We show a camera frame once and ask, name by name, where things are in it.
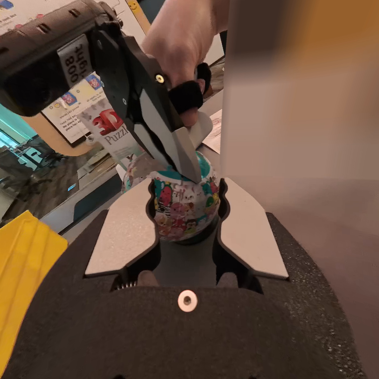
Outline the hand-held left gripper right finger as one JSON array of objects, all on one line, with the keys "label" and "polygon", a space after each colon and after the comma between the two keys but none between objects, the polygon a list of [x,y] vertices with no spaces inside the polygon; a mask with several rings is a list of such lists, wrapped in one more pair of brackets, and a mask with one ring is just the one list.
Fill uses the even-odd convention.
[{"label": "hand-held left gripper right finger", "polygon": [[219,188],[219,224],[212,248],[216,284],[233,274],[238,287],[260,287],[259,278],[289,280],[264,208],[230,178]]}]

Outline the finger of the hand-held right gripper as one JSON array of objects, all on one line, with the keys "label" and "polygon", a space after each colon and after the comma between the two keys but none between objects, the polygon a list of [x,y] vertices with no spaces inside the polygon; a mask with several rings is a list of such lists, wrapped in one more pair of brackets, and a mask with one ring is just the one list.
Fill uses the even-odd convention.
[{"label": "finger of the hand-held right gripper", "polygon": [[149,126],[143,124],[134,125],[135,135],[144,145],[144,149],[162,165],[171,166],[178,172],[178,148],[175,135],[165,124]]},{"label": "finger of the hand-held right gripper", "polygon": [[[170,130],[168,116],[165,116],[164,112],[159,112],[144,89],[140,94],[140,106],[144,121],[143,125],[149,126],[152,129],[153,126],[157,126],[158,124],[165,124]],[[180,127],[171,132],[175,135],[178,148],[178,173],[195,183],[199,183],[202,179],[201,169],[187,128]]]}]

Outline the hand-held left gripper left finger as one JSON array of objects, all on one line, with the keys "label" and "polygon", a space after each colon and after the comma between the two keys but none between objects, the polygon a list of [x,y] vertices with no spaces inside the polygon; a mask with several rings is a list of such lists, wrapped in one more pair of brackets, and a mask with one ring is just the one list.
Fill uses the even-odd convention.
[{"label": "hand-held left gripper left finger", "polygon": [[157,268],[161,250],[154,201],[154,180],[145,179],[110,206],[85,278],[116,275],[117,285],[132,286],[141,272]]}]

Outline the colourful puzzle ball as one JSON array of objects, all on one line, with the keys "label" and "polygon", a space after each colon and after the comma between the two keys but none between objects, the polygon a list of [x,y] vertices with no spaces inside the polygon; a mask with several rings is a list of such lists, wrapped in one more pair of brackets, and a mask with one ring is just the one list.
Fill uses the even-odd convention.
[{"label": "colourful puzzle ball", "polygon": [[155,186],[155,216],[162,241],[181,242],[201,234],[216,219],[220,205],[216,172],[209,160],[196,152],[201,181],[194,183],[142,153],[130,162],[123,178],[125,193],[149,178]]}]

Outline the yellow plastic bin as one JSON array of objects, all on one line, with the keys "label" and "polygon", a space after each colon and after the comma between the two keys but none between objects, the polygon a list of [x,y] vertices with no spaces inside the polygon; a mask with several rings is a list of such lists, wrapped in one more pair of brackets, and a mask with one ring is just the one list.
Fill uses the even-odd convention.
[{"label": "yellow plastic bin", "polygon": [[25,211],[0,230],[0,367],[5,370],[30,303],[68,241]]}]

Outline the puzzle ball cardboard box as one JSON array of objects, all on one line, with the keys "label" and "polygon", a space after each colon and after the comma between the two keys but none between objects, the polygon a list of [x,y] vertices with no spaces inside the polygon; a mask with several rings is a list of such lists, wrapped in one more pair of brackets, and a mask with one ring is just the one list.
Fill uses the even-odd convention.
[{"label": "puzzle ball cardboard box", "polygon": [[112,158],[126,171],[145,151],[128,131],[107,99],[82,111],[78,118]]}]

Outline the black round ball stand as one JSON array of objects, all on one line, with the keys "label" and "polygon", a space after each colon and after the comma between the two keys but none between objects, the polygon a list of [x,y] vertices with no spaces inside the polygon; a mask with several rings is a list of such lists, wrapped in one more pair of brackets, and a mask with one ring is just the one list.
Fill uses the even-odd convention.
[{"label": "black round ball stand", "polygon": [[202,230],[199,234],[194,235],[188,239],[175,241],[174,243],[181,246],[190,246],[203,242],[206,240],[216,229],[217,223],[209,224],[204,230]]}]

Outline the person's right hand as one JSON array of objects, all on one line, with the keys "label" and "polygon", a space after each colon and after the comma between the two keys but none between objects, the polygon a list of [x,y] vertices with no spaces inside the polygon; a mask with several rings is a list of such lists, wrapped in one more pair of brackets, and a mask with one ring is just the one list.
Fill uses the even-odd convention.
[{"label": "person's right hand", "polygon": [[227,29],[229,7],[229,0],[164,1],[141,48],[156,59],[173,88],[194,80],[214,37]]}]

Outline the white folded instruction leaflet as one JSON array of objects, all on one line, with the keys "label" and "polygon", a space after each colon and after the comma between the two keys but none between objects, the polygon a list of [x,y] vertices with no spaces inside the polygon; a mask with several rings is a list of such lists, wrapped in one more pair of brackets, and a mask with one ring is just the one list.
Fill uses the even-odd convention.
[{"label": "white folded instruction leaflet", "polygon": [[215,112],[211,117],[212,130],[204,139],[203,144],[220,155],[222,109]]}]

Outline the dark teal side cabinet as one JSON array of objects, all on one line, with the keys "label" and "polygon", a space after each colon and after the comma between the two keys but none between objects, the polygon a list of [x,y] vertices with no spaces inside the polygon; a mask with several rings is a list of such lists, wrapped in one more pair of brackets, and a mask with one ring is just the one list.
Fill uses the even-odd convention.
[{"label": "dark teal side cabinet", "polygon": [[63,203],[41,217],[40,221],[62,235],[107,201],[119,195],[121,187],[122,180],[116,171],[116,166],[113,166],[70,195]]}]

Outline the framed instruction poster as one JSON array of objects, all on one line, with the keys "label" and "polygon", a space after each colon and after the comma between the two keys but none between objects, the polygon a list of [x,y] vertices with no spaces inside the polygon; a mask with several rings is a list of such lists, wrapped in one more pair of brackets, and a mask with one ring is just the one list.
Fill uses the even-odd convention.
[{"label": "framed instruction poster", "polygon": [[138,42],[149,25],[138,1],[1,1],[1,111],[37,117],[74,148],[90,131],[78,114],[105,95],[90,52],[90,34],[107,3]]}]

